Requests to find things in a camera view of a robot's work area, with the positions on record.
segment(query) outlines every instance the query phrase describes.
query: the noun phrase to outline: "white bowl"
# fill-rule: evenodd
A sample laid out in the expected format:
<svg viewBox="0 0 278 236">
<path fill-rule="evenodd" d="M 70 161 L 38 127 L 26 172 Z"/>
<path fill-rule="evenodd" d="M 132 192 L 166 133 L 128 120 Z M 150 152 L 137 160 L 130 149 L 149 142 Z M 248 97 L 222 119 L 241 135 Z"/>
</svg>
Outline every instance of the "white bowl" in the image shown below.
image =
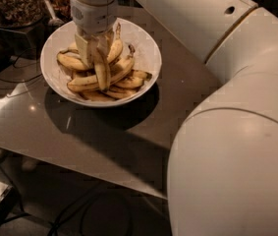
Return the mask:
<svg viewBox="0 0 278 236">
<path fill-rule="evenodd" d="M 123 20 L 117 19 L 116 24 L 121 24 L 121 38 L 124 42 L 122 56 L 129 54 L 130 43 L 136 49 L 135 59 L 136 63 L 134 69 L 140 69 L 152 74 L 150 81 L 145 82 L 140 90 L 124 99 L 115 101 L 101 102 L 83 99 L 78 93 L 72 92 L 67 88 L 67 82 L 71 79 L 63 69 L 60 68 L 57 62 L 57 53 L 60 50 L 66 49 L 72 42 L 74 42 L 74 35 L 76 32 L 76 25 L 74 22 L 68 22 L 55 30 L 45 42 L 41 57 L 40 66 L 42 75 L 50 87 L 64 98 L 71 100 L 80 105 L 89 107 L 112 107 L 126 104 L 147 92 L 156 82 L 161 69 L 161 54 L 159 48 L 153 38 L 139 26 Z"/>
</svg>

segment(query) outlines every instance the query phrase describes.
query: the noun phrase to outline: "floor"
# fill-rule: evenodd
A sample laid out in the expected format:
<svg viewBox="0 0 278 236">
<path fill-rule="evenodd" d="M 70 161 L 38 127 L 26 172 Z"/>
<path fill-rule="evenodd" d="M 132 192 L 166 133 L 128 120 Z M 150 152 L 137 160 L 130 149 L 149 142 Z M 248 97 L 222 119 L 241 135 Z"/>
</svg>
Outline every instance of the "floor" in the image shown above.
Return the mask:
<svg viewBox="0 0 278 236">
<path fill-rule="evenodd" d="M 23 211 L 29 216 L 2 224 L 0 236 L 171 235 L 164 200 L 50 164 L 32 172 L 21 165 L 22 158 L 9 153 L 0 163 L 0 181 L 21 193 L 7 218 Z"/>
</svg>

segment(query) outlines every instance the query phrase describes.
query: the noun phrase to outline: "tabletop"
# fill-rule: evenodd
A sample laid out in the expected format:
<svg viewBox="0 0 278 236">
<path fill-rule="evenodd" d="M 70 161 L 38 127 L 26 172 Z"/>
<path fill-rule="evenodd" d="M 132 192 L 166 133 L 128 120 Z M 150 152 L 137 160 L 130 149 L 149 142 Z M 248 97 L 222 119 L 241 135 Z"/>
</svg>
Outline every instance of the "tabletop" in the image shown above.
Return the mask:
<svg viewBox="0 0 278 236">
<path fill-rule="evenodd" d="M 145 9 L 119 7 L 118 17 L 158 44 L 162 68 L 156 84 L 126 105 L 89 108 L 54 92 L 39 60 L 18 58 L 0 73 L 0 148 L 166 199 L 175 135 L 220 84 Z"/>
</svg>

